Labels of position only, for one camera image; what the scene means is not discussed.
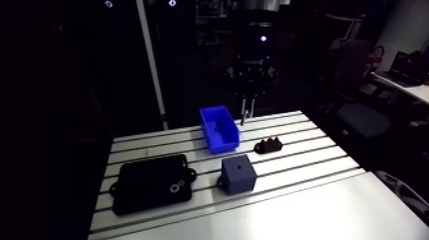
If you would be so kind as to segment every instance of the office chair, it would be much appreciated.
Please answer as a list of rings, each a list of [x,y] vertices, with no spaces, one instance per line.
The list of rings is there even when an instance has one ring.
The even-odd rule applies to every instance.
[[[330,84],[335,104],[328,111],[366,139],[378,137],[391,127],[389,119],[373,108],[375,101],[358,91],[370,47],[370,42],[365,40],[342,44]]]

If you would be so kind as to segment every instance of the chair backrest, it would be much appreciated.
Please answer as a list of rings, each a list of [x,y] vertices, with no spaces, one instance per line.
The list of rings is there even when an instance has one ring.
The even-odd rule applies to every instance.
[[[355,90],[363,81],[371,42],[366,40],[346,41],[340,47],[332,86],[335,89]]]

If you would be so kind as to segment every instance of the blue cube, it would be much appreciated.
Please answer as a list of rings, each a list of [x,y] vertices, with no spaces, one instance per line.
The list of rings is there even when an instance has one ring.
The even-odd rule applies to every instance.
[[[222,160],[222,173],[219,178],[221,189],[227,195],[252,191],[256,182],[256,172],[247,155]]]

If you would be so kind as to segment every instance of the white pole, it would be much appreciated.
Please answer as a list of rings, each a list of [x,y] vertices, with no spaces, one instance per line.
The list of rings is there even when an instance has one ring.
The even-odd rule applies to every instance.
[[[151,34],[149,33],[149,27],[147,26],[146,11],[144,9],[143,1],[144,0],[136,0],[137,9],[139,11],[139,16],[140,16],[140,25],[142,26],[143,38],[144,38],[144,43],[146,45],[147,58],[149,60],[149,65],[151,68],[152,81],[153,81],[153,86],[155,88],[156,100],[158,102],[158,108],[161,114],[162,126],[164,130],[168,130],[169,126],[165,118],[164,101],[162,100],[160,80],[158,78],[158,72],[156,71],[156,63],[155,63],[155,57],[153,55]]]

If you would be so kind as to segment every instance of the aluminum slotted table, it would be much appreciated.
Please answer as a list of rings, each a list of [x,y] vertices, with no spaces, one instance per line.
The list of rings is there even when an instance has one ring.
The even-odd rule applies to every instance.
[[[302,112],[247,119],[240,145],[209,154],[200,126],[116,138],[88,239],[429,239],[428,227],[371,172]],[[261,139],[281,151],[257,154]],[[122,164],[185,154],[198,173],[189,202],[126,216],[107,193]],[[252,192],[226,196],[216,187],[221,160],[247,154],[258,175]]]

